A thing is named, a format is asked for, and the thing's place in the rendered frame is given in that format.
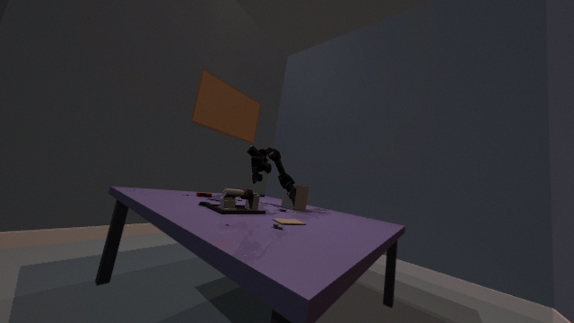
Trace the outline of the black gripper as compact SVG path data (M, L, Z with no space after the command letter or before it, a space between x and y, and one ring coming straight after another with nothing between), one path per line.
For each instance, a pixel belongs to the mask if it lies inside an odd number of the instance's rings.
M252 156L251 158L252 173L254 173L252 175L253 184L255 184L257 181L262 181L262 175L258 174L259 171L263 170L263 165L261 165L262 162L262 157Z

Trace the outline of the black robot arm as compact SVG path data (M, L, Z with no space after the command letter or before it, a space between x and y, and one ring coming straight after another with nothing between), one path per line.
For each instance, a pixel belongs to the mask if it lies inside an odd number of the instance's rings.
M269 155L269 153L273 152L271 155ZM289 176L288 174L286 174L283 165L281 163L281 154L276 150L276 149L272 149L271 147L267 148L267 149L260 149L258 151L258 149L255 146L251 146L248 149L248 153L251 156L259 156L263 158L263 161L261 163L261 165L263 165L263 170L266 173L270 173L271 172L271 164L267 163L268 160L266 158L266 156L268 155L268 157L275 162L275 165L279 171L280 176L278 176L278 179L280 181L280 184L282 185L283 188L287 189L287 191L289 192L291 189L294 188L293 184L295 183L294 180L291 178L291 176ZM262 170L262 171L263 171ZM290 182L290 183L289 183ZM289 184L288 184L289 183ZM287 184L287 185L286 185ZM286 186L285 186L286 185Z

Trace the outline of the tan flat rectangular plate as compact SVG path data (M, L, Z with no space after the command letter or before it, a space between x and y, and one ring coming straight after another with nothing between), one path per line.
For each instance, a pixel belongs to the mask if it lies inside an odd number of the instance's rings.
M274 221L278 222L279 224L290 224L290 225L306 225L303 222L300 222L296 219L277 219L273 218Z

